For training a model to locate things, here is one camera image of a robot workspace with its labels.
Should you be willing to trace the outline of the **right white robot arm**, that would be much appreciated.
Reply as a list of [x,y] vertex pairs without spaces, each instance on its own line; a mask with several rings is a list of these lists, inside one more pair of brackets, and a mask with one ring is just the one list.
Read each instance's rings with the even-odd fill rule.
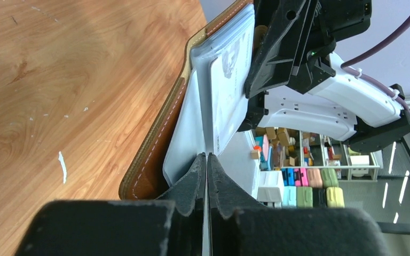
[[410,133],[400,85],[385,86],[344,61],[337,43],[365,32],[371,1],[253,1],[253,60],[240,131],[277,126],[322,134],[359,153]]

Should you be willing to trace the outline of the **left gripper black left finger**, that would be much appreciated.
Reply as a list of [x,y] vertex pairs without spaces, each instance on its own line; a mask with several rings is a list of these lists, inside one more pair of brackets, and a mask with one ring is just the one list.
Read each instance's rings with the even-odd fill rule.
[[200,255],[207,159],[153,200],[45,204],[16,255]]

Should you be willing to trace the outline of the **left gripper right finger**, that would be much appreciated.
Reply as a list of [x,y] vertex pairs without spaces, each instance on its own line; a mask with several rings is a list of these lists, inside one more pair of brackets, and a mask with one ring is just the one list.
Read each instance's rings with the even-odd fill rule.
[[389,255],[378,224],[348,208],[281,208],[256,201],[208,156],[211,255]]

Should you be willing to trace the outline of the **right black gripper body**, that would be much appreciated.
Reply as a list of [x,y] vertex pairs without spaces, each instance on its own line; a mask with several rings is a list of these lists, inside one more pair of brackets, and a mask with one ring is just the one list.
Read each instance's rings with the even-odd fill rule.
[[299,18],[303,25],[287,86],[305,94],[336,75],[329,59],[336,48],[336,39],[326,26],[319,1],[306,1]]

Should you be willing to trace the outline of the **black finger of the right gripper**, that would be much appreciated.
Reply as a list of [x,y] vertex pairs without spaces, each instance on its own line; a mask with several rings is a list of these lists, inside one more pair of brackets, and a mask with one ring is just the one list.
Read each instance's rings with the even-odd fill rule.
[[257,26],[267,31],[259,40],[245,81],[248,99],[297,75],[311,30],[311,1],[255,1]]

